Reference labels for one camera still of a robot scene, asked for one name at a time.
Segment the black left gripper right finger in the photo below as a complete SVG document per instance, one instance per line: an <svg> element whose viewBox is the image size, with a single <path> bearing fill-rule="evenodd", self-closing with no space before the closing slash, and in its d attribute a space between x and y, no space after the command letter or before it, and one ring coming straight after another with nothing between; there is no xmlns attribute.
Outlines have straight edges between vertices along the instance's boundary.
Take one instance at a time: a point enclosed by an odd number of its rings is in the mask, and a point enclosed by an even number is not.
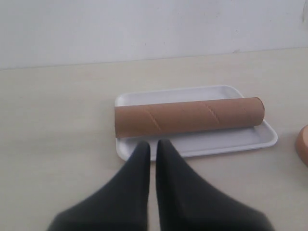
<svg viewBox="0 0 308 231"><path fill-rule="evenodd" d="M268 218L200 177L171 141L156 152L156 194L163 231L272 231Z"/></svg>

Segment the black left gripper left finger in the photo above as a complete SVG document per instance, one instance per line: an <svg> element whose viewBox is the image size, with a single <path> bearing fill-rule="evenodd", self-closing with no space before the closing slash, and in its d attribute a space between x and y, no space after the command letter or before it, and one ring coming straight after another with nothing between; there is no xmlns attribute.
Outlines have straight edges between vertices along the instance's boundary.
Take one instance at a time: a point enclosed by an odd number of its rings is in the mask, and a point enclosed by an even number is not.
<svg viewBox="0 0 308 231"><path fill-rule="evenodd" d="M146 231L150 145L141 141L118 173L96 193L59 213L50 231Z"/></svg>

